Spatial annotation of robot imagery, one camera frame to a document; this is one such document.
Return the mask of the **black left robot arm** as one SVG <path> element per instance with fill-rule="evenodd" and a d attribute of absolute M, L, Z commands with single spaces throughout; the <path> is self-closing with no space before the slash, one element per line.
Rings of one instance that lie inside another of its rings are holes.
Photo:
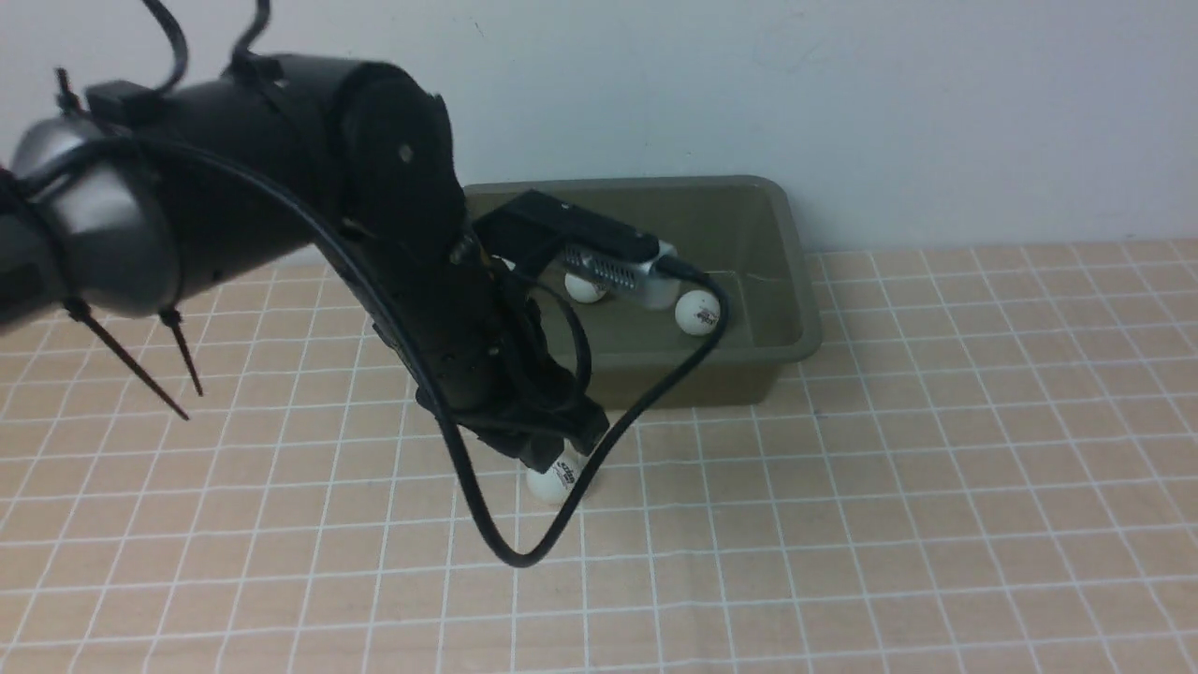
<path fill-rule="evenodd" d="M 4 333 L 54 308 L 168 321 L 317 245 L 416 396 L 536 470 L 609 429 L 547 354 L 520 249 L 476 231 L 444 101 L 389 63 L 279 54 L 158 95 L 103 81 L 4 170 Z"/>

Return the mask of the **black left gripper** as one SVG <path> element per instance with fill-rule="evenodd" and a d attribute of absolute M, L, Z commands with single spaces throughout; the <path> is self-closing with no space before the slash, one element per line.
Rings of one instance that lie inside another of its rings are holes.
<path fill-rule="evenodd" d="M 462 227 L 449 245 L 415 236 L 339 227 L 352 255 L 410 333 L 429 383 L 416 399 L 431 408 L 432 389 L 452 421 L 534 470 L 573 449 L 589 456 L 610 427 L 587 396 L 589 374 L 565 370 L 547 353 L 541 312 L 528 283 Z"/>

